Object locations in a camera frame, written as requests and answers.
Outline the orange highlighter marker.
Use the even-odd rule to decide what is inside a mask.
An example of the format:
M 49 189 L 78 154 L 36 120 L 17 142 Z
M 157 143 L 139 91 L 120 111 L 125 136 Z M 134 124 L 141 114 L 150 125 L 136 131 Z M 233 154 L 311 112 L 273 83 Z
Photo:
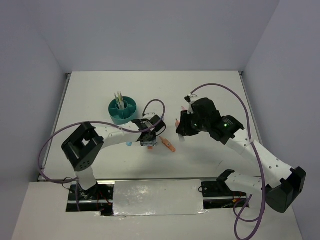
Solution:
M 178 139 L 180 142 L 183 143 L 185 141 L 185 137 L 181 134 L 181 131 L 179 130 L 179 126 L 180 126 L 180 121 L 176 118 L 175 119 L 175 128 L 177 130 Z

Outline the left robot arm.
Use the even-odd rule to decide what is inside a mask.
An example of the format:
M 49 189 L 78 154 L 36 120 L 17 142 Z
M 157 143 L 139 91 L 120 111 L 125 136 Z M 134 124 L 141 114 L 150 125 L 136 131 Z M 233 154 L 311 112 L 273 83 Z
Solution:
M 92 165 L 101 150 L 136 142 L 143 147 L 153 147 L 157 144 L 157 134 L 166 127 L 158 115 L 150 119 L 134 119 L 122 125 L 95 127 L 90 122 L 82 123 L 61 146 L 78 178 L 80 194 L 91 200 L 99 192 Z

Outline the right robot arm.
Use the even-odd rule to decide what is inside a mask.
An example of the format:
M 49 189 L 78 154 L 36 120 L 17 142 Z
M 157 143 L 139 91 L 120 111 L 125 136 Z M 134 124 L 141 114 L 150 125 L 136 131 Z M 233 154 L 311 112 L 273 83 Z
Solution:
M 233 116 L 222 116 L 207 97 L 190 94 L 184 99 L 189 107 L 180 113 L 177 134 L 191 137 L 201 132 L 208 133 L 212 139 L 242 158 L 262 166 L 260 177 L 225 170 L 216 180 L 218 192 L 228 196 L 232 192 L 254 195 L 265 191 L 266 204 L 278 213 L 285 213 L 303 191 L 307 175 L 305 170 L 284 163 L 259 142 L 250 139 L 242 123 Z

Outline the yellow thin pen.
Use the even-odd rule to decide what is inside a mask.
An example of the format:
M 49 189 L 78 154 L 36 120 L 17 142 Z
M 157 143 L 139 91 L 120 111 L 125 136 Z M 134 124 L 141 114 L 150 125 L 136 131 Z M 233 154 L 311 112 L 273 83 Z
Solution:
M 123 100 L 123 97 L 122 97 L 122 93 L 120 91 L 117 92 L 118 94 L 118 99 L 119 99 L 119 102 L 121 104 L 121 100 Z

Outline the clear pen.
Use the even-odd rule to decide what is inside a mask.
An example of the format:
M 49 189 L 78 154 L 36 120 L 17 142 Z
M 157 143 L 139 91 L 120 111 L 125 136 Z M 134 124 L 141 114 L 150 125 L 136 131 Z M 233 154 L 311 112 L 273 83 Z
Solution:
M 123 100 L 121 100 L 121 106 L 122 106 L 122 109 L 124 110 L 125 109 L 125 103 Z

